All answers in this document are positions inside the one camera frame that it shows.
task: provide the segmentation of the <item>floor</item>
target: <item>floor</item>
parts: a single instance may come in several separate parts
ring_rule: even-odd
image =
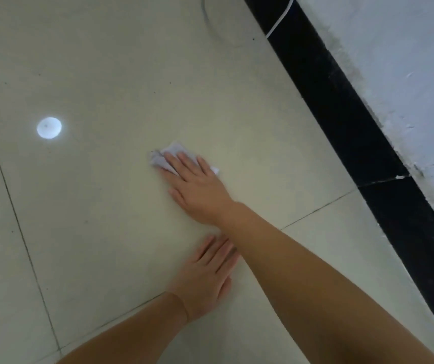
[[[148,165],[173,140],[434,351],[434,316],[243,0],[0,0],[0,362],[55,363],[163,291],[209,231]],[[244,262],[233,277],[161,363],[306,362]]]

